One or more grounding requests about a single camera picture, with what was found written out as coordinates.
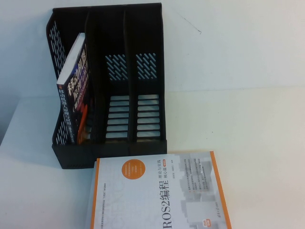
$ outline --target slotted bottom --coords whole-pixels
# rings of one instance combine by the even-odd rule
[[[129,96],[111,96],[106,140],[126,140],[129,118]]]
[[[137,141],[160,138],[159,96],[138,96]]]

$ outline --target perforated side panel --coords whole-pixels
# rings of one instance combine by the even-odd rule
[[[61,36],[60,33],[58,31],[57,28],[57,24],[54,21],[54,24],[51,28],[51,30],[49,31],[49,38],[50,38],[50,42],[51,42],[51,54],[54,58],[55,61],[55,74],[56,74],[56,78],[58,79],[62,67],[65,64],[66,61],[66,54],[65,54],[65,49],[62,45],[61,42]]]
[[[105,56],[111,81],[128,80],[125,55]]]
[[[137,54],[138,79],[149,80],[157,79],[156,54]]]
[[[68,130],[64,121],[61,121],[59,126],[57,136],[56,136],[56,144],[57,145],[65,145],[68,142]]]

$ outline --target white book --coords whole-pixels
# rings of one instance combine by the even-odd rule
[[[90,229],[232,228],[213,152],[101,158],[94,177]]]
[[[57,79],[57,84],[65,84],[68,78],[70,77],[70,74],[73,71],[73,68],[80,56],[83,44],[85,42],[85,33],[78,34],[68,56],[65,61],[65,64],[61,70],[61,73]]]

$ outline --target white wall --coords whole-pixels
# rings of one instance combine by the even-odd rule
[[[17,103],[7,97],[57,95],[45,35],[53,7],[147,2],[2,0],[0,139]],[[305,1],[162,2],[167,91],[305,85]]]

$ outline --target orange circle label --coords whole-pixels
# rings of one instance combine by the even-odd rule
[[[122,173],[127,179],[139,179],[145,173],[145,165],[137,159],[126,161],[122,167]]]

